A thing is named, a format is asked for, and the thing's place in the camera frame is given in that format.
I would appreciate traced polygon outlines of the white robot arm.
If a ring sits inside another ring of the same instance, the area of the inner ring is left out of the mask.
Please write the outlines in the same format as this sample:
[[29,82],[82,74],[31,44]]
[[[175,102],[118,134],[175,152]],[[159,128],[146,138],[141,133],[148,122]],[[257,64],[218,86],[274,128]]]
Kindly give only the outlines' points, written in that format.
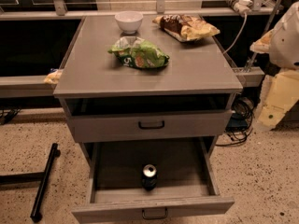
[[251,51],[268,53],[271,64],[280,68],[262,83],[254,127],[274,129],[299,101],[299,2],[293,3],[272,30],[250,46]]

